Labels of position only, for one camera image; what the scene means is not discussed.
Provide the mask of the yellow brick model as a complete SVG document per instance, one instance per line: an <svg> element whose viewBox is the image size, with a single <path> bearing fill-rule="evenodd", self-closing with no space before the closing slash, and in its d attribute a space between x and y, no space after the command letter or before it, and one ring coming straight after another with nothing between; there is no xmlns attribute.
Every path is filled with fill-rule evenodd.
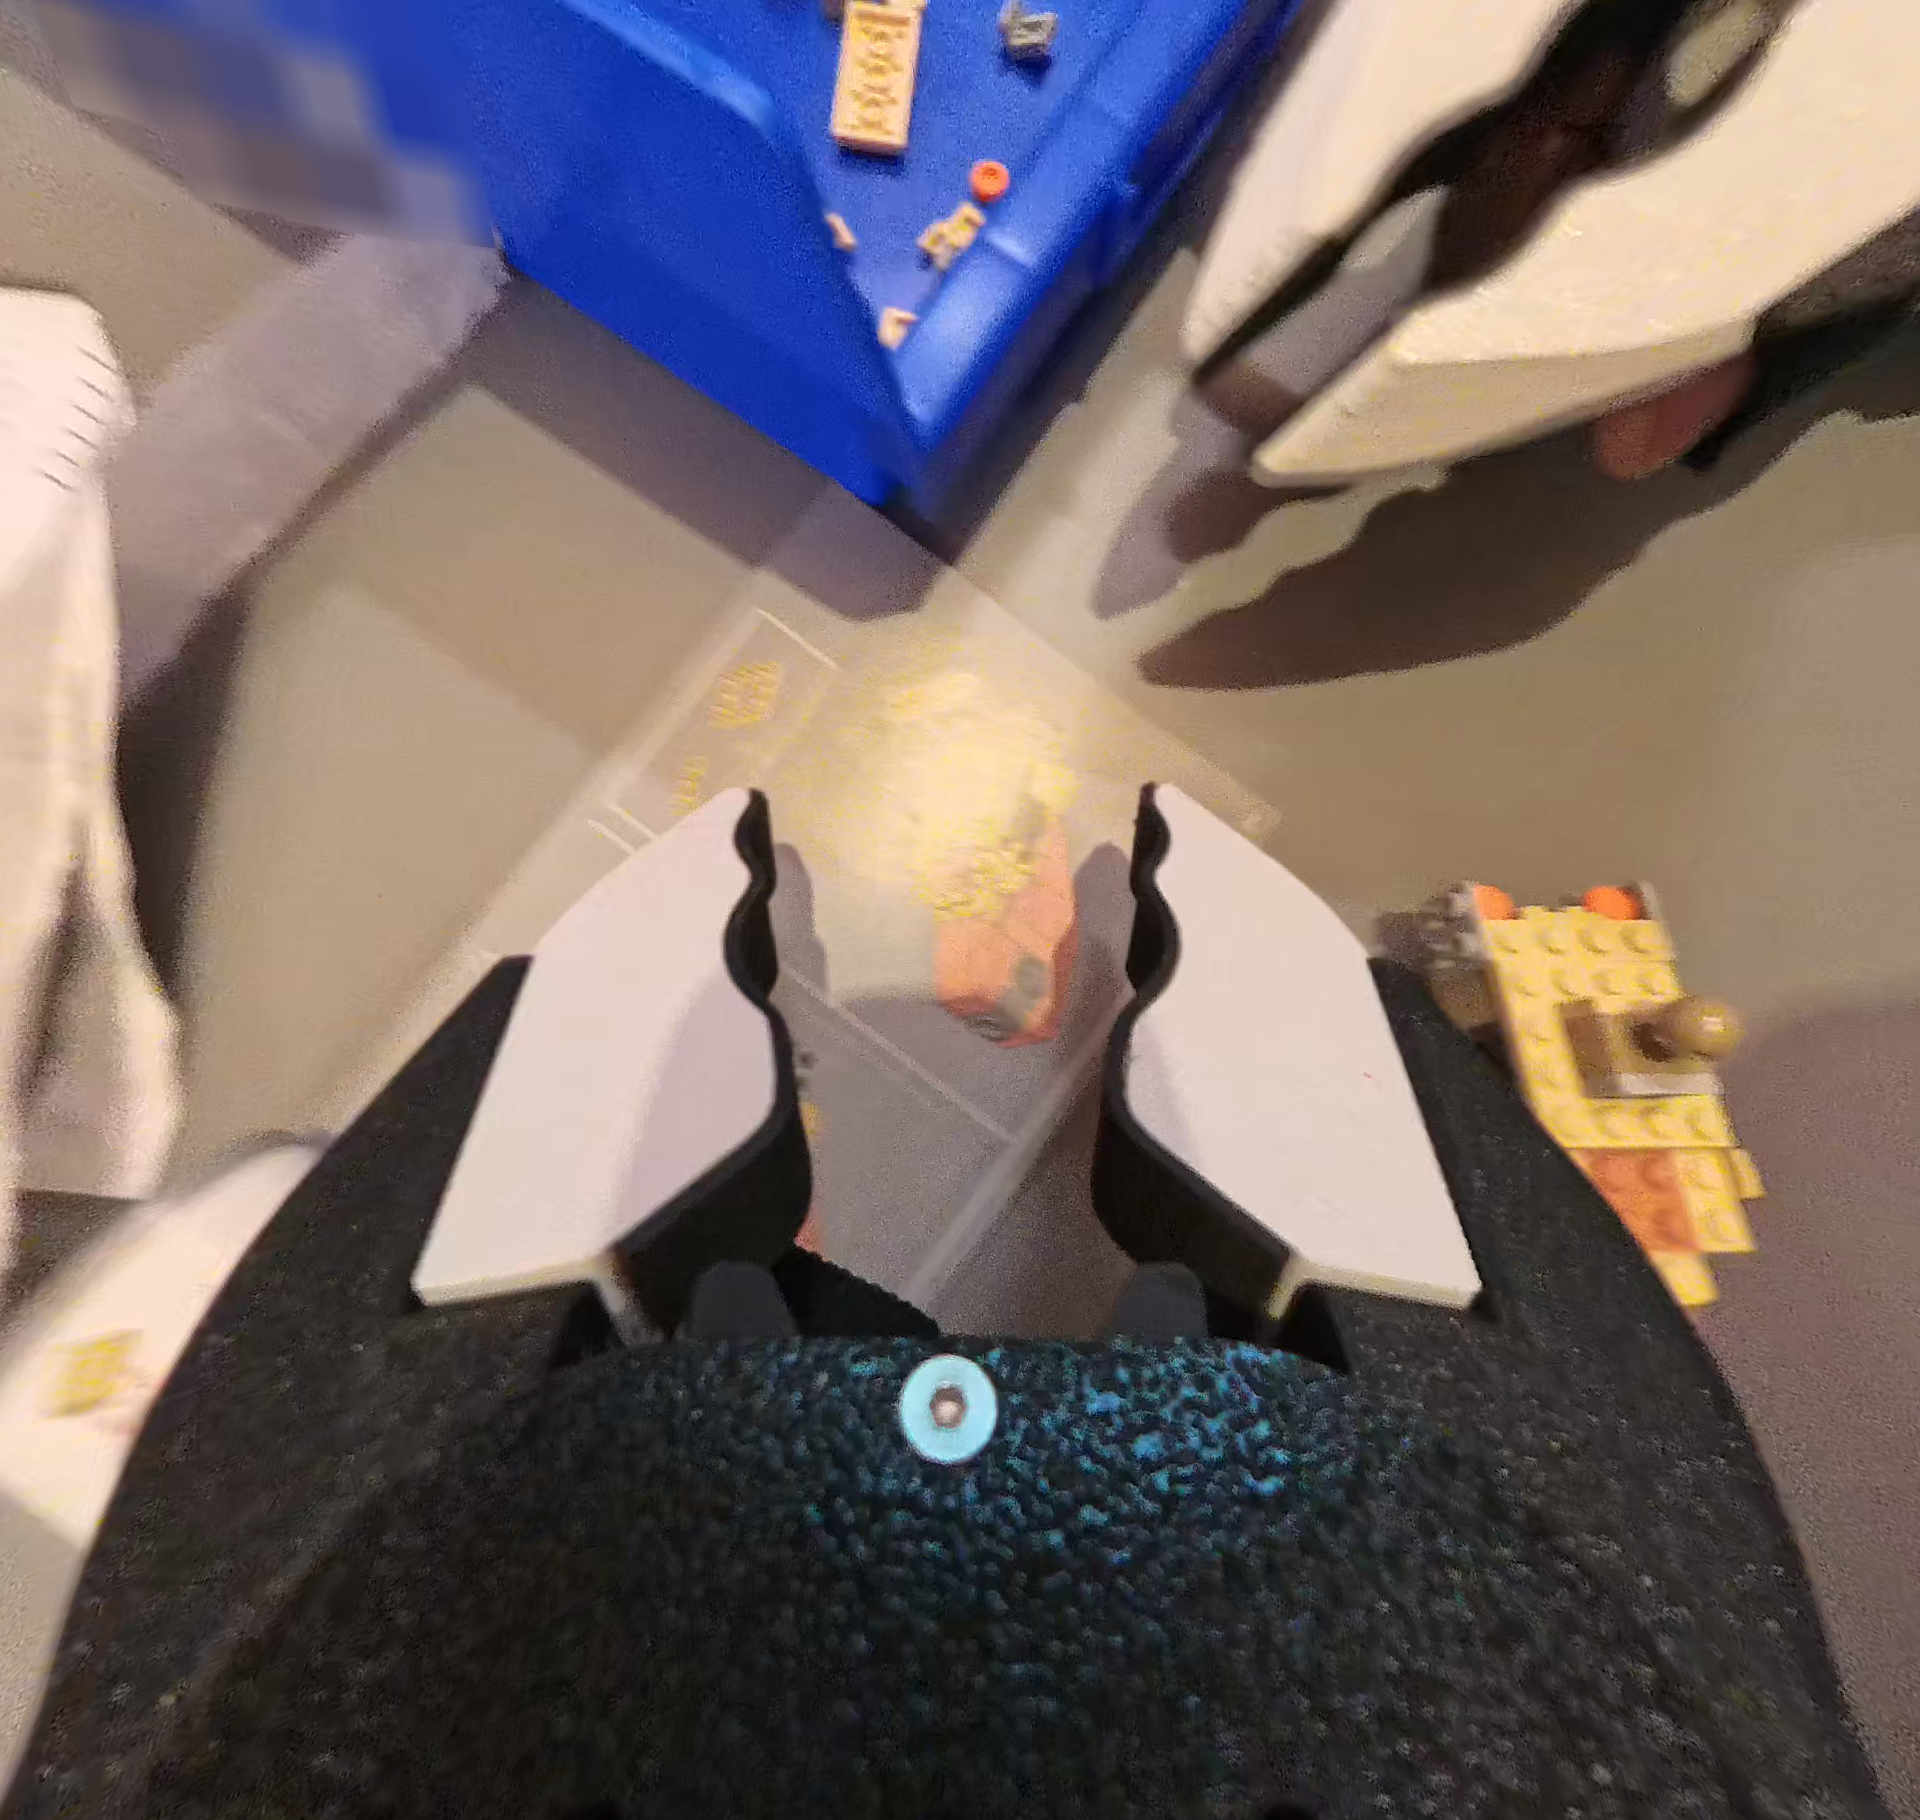
<svg viewBox="0 0 1920 1820"><path fill-rule="evenodd" d="M1647 882L1523 903L1458 882L1413 913L1440 1007L1483 1046L1532 1120L1603 1192L1677 1309L1718 1295L1750 1254L1764 1168L1724 1112L1743 1017L1697 999Z"/></svg>

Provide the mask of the grey instruction booklet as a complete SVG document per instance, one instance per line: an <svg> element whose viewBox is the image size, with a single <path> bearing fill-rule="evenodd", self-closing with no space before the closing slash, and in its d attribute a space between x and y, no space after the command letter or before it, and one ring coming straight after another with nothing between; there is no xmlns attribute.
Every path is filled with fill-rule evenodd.
<svg viewBox="0 0 1920 1820"><path fill-rule="evenodd" d="M587 782L604 836L638 848L735 789L772 798L777 1006L811 1134L811 1243L935 1301L1096 1074L1128 999L1137 789L1170 782L1252 841L1277 802L1149 726L1000 606L806 625L746 606L660 722ZM935 868L1062 811L1074 980L1047 1046L988 1046L935 1006Z"/></svg>

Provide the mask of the salmon brick assembly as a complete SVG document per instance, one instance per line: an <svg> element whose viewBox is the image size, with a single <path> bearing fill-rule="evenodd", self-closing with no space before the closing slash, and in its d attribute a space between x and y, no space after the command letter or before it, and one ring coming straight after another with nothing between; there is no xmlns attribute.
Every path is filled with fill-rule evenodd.
<svg viewBox="0 0 1920 1820"><path fill-rule="evenodd" d="M1021 795L1002 827L935 868L935 1006L988 1046L1047 1046L1074 980L1074 862L1062 811Z"/></svg>

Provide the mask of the curled white booklet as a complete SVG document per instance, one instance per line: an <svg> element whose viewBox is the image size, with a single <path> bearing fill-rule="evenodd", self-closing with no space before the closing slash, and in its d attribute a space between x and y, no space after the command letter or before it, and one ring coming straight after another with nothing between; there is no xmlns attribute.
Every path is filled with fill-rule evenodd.
<svg viewBox="0 0 1920 1820"><path fill-rule="evenodd" d="M94 1545L169 1367L319 1154L326 1137L250 1142L36 1289L0 1367L0 1486L57 1545Z"/></svg>

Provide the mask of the person's right hand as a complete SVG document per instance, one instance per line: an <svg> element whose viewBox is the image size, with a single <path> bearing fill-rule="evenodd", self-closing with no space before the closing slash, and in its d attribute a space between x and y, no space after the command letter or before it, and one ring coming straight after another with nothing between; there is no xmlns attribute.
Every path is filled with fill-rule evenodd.
<svg viewBox="0 0 1920 1820"><path fill-rule="evenodd" d="M1590 426L1590 466L1609 480L1647 480L1684 450L1697 450L1714 426L1724 426L1757 389L1757 351L1741 351L1714 369L1693 369L1668 391L1633 400Z"/></svg>

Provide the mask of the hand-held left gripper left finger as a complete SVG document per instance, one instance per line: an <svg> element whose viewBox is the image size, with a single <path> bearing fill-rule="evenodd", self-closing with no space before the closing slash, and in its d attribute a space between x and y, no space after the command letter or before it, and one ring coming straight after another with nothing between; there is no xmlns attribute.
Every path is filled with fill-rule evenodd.
<svg viewBox="0 0 1920 1820"><path fill-rule="evenodd" d="M777 1007L777 882L772 798L730 789L545 928L418 1250L418 1301L591 1288L614 1324L683 1324L711 1268L799 1243L811 1142Z"/></svg>

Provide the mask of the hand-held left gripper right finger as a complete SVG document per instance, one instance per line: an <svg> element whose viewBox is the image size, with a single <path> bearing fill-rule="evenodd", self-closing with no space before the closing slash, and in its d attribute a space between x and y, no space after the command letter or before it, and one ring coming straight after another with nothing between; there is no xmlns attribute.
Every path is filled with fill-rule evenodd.
<svg viewBox="0 0 1920 1820"><path fill-rule="evenodd" d="M1368 946L1190 795L1137 789L1094 1215L1243 1319L1313 1288L1476 1309L1482 1268Z"/></svg>

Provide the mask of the blue plastic bin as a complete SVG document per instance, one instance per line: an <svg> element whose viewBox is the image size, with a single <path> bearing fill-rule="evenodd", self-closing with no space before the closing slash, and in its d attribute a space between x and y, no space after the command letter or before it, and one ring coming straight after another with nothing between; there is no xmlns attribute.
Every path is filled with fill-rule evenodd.
<svg viewBox="0 0 1920 1820"><path fill-rule="evenodd" d="M376 7L451 102L512 269L858 497L946 512L1301 0L1031 0L1062 19L1037 83L1000 59L1002 0L929 0L899 163L828 142L838 25L814 0ZM1014 182L935 277L919 234L988 151ZM899 351L883 308L921 312Z"/></svg>

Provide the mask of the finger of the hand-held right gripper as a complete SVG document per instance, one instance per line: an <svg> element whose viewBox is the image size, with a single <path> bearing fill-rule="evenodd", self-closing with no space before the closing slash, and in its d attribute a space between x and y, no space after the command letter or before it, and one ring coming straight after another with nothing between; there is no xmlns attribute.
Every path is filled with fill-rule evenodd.
<svg viewBox="0 0 1920 1820"><path fill-rule="evenodd" d="M1590 0L1483 122L1431 285L1336 382L1252 369L1252 480L1483 459L1910 297L1912 0Z"/></svg>
<svg viewBox="0 0 1920 1820"><path fill-rule="evenodd" d="M1431 285L1483 122L1590 0L1336 0L1237 151L1182 351L1190 382L1336 382Z"/></svg>

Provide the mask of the pile of tan bricks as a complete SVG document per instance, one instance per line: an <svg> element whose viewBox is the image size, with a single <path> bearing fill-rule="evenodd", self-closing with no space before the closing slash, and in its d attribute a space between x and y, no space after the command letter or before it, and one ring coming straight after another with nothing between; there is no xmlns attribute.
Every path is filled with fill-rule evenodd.
<svg viewBox="0 0 1920 1820"><path fill-rule="evenodd" d="M822 14L838 25L828 142L838 151L899 163L919 117L929 0L822 0ZM1062 39L1062 19L1054 7L1002 0L993 27L1010 77L1037 83L1054 72ZM858 251L858 230L838 209L822 209L822 224L838 251ZM919 261L935 277L954 277L954 262L980 242L980 230L988 230L988 208L956 202L946 215L935 215L919 234ZM921 323L919 308L883 308L874 343L899 351L919 323Z"/></svg>

